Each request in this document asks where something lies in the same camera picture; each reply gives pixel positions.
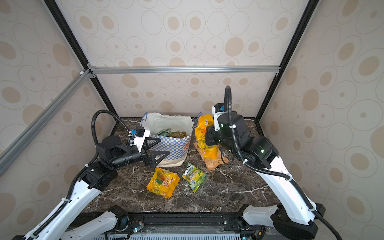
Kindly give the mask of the yellow orange snack bag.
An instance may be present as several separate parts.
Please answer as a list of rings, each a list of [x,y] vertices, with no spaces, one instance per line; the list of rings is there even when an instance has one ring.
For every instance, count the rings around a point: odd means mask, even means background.
[[[155,173],[147,185],[147,190],[166,199],[172,197],[180,178],[168,170],[155,168]]]

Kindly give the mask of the brown kraft snack pouch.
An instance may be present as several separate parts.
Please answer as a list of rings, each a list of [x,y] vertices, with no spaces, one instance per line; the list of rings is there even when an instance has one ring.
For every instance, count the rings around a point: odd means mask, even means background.
[[[202,150],[200,149],[200,147],[198,146],[197,143],[194,143],[194,146],[197,149],[197,151],[200,154],[200,156],[202,157],[203,161],[205,162],[207,169],[210,170],[210,171],[214,170],[219,165],[224,165],[224,164],[229,164],[230,163],[228,158],[226,158],[224,155],[222,155],[222,152],[220,150],[218,150],[217,155],[213,159],[210,159],[210,158],[205,158],[204,157],[203,152],[202,152]]]

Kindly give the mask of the blue checkered paper bag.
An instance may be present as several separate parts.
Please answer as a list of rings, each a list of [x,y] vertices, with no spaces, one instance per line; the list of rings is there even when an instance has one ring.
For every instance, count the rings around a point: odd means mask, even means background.
[[[150,130],[150,137],[161,139],[161,142],[156,144],[151,150],[170,152],[158,164],[159,167],[179,167],[183,164],[187,158],[193,130],[201,115],[201,112],[194,118],[161,115],[159,113],[145,113],[143,115],[141,125]],[[159,135],[161,131],[168,129],[172,133],[185,132],[186,136],[184,138],[173,138]]]

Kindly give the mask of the green spring tea candy bag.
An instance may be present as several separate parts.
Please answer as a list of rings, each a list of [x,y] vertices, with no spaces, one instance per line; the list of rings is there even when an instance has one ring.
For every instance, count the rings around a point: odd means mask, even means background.
[[[195,165],[186,162],[187,168],[185,172],[182,174],[184,180],[187,181],[187,184],[190,186],[192,191],[195,193],[201,184],[207,179],[208,175],[200,170]]]

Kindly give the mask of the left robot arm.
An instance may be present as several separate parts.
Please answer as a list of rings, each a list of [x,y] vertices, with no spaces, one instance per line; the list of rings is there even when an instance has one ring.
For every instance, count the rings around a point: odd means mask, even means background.
[[[128,142],[122,143],[120,137],[111,135],[98,141],[96,120],[100,114],[108,114],[116,121],[122,119],[108,110],[94,113],[91,121],[91,132],[96,147],[92,160],[72,180],[67,195],[34,229],[23,237],[23,240],[92,240],[110,230],[124,231],[129,226],[129,217],[120,207],[113,207],[101,216],[80,227],[68,230],[71,223],[82,210],[118,176],[118,170],[127,165],[143,162],[145,166],[155,168],[169,155],[168,151],[150,149],[161,142],[152,138],[148,128],[140,127],[128,132]]]

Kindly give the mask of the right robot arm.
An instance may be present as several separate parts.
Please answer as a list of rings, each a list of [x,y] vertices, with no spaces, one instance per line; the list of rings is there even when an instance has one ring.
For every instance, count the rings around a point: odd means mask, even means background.
[[[290,240],[313,240],[319,229],[315,220],[319,220],[336,239],[342,239],[324,218],[325,207],[304,193],[272,142],[264,136],[250,135],[244,117],[232,109],[230,86],[225,88],[224,102],[214,105],[212,113],[214,125],[207,127],[206,145],[219,145],[230,152],[244,166],[256,172],[280,201],[271,207],[245,207],[241,218],[246,225],[273,227]]]

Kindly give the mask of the green snack pack in bag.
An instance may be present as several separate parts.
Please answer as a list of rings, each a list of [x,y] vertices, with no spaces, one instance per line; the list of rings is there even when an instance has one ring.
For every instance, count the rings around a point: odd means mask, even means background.
[[[183,139],[187,137],[187,133],[185,131],[173,131],[171,128],[168,128],[159,131],[156,136]]]

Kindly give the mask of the horizontal aluminium back rail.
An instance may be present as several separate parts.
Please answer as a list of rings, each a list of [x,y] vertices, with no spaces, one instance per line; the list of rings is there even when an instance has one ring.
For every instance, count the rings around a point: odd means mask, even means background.
[[[87,69],[98,75],[166,75],[166,74],[233,74],[278,73],[279,66],[184,66],[184,67],[95,67]]]

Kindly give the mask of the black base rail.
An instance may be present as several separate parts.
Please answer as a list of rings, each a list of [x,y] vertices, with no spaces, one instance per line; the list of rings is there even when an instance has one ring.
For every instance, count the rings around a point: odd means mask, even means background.
[[[300,225],[280,213],[248,223],[239,213],[80,214],[60,240],[261,240],[271,227],[289,240],[312,240],[314,222]]]

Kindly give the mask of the aluminium left side rail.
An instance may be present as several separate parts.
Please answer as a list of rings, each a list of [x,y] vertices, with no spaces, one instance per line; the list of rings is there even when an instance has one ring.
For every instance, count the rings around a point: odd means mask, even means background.
[[[60,111],[83,82],[90,78],[90,70],[78,75],[44,111],[19,135],[1,154],[1,175],[3,175],[35,137]]]

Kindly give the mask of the black frame post right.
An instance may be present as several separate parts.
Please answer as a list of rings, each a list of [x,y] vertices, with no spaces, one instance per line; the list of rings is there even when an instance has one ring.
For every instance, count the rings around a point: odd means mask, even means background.
[[[300,18],[300,21],[298,23],[298,26],[293,34],[293,37],[287,47],[287,50],[283,56],[283,59],[280,63],[280,70],[279,72],[277,73],[277,75],[273,78],[273,81],[268,89],[268,92],[262,102],[262,105],[260,107],[260,110],[255,118],[255,123],[259,123],[275,93],[275,90],[277,89],[277,86],[279,85],[280,83],[280,80],[283,76],[283,74],[285,73],[285,70],[288,66],[288,64],[290,63],[291,61],[291,58],[311,20],[311,17],[313,16],[313,13],[315,12],[318,4],[319,4],[319,0],[310,0],[308,1],[308,4],[303,12],[303,15],[302,17]]]

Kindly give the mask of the black frame post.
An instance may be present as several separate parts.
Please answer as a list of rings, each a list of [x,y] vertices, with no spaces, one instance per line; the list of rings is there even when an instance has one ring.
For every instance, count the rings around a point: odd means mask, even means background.
[[[283,76],[283,74],[285,73],[285,70],[288,66],[288,64],[290,63],[291,61],[291,58],[311,20],[311,17],[313,16],[313,13],[315,12],[318,4],[319,4],[319,0],[310,0],[308,1],[308,4],[303,12],[303,15],[302,17],[300,18],[300,21],[298,23],[298,26],[293,34],[293,37],[287,47],[287,50],[283,56],[283,59],[280,63],[280,70],[279,72],[277,73],[277,75],[273,78],[273,81],[268,89],[268,92],[262,102],[262,105],[260,107],[260,110],[255,118],[255,123],[259,123],[275,93],[275,90],[277,89],[277,86],[279,85],[280,83],[280,80]]]
[[[91,72],[91,75],[92,75],[90,77],[91,82],[95,87],[96,91],[98,92],[99,96],[101,97],[103,103],[107,107],[107,110],[111,111],[114,114],[117,114],[117,111],[114,108],[110,98],[107,96],[107,93],[104,90],[101,82],[99,81],[96,74],[93,73],[93,70],[91,70],[91,64],[88,58],[86,57],[79,41],[74,35],[68,21],[66,20],[62,11],[60,10],[58,3],[56,1],[51,1],[51,0],[44,0],[43,3],[48,8],[48,11],[52,15],[53,19],[55,20],[56,24],[58,25],[59,29],[61,30],[68,44],[70,45],[72,51],[76,55],[78,61],[82,65],[83,69],[89,70]]]

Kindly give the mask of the black frame post left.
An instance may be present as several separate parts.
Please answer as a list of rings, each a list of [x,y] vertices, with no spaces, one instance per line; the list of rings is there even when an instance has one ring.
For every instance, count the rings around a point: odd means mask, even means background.
[[[117,111],[114,108],[110,98],[107,96],[107,93],[104,90],[101,82],[99,81],[96,74],[93,73],[93,70],[91,70],[91,64],[88,58],[86,57],[79,41],[74,35],[68,21],[66,20],[62,11],[60,10],[58,3],[56,1],[51,1],[51,0],[44,0],[43,3],[48,8],[48,11],[52,15],[53,19],[55,20],[56,24],[58,25],[59,29],[61,30],[68,44],[70,45],[72,51],[76,55],[78,61],[82,65],[83,69],[89,70],[91,72],[91,75],[92,75],[90,77],[91,82],[95,87],[96,91],[98,92],[99,96],[101,97],[103,103],[107,107],[107,110],[111,111],[114,114],[117,114]]]

